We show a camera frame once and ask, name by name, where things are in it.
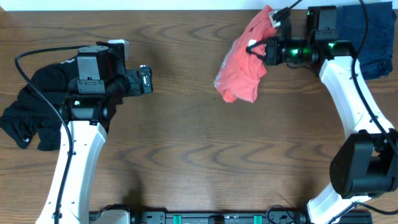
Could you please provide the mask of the red printed t-shirt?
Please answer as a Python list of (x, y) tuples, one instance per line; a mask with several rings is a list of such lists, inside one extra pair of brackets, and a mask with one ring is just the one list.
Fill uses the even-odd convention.
[(214, 86), (227, 103), (237, 99), (253, 103), (257, 98), (259, 82), (267, 70), (262, 60), (246, 52), (246, 47), (250, 39), (265, 40), (277, 33), (269, 19), (272, 10), (265, 6), (258, 12), (224, 57)]

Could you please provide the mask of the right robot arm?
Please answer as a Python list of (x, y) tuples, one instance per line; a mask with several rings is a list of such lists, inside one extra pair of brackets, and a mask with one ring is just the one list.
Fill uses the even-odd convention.
[(290, 10), (272, 10), (278, 37), (261, 41), (259, 55), (267, 65), (307, 63), (330, 92), (345, 132), (345, 143), (333, 158), (330, 183), (301, 211), (270, 208), (270, 223), (371, 223), (370, 214), (354, 213), (357, 206), (397, 189), (397, 131), (369, 91), (358, 61), (359, 50), (340, 40), (334, 6), (310, 7), (307, 35), (291, 36)]

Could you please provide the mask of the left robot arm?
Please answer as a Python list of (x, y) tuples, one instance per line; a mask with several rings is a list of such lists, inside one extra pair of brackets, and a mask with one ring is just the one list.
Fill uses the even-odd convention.
[(96, 164), (117, 105), (153, 91), (147, 65), (126, 69), (129, 42), (123, 39), (80, 47), (77, 78), (70, 82), (59, 113), (60, 152), (49, 195), (37, 223), (89, 223)]

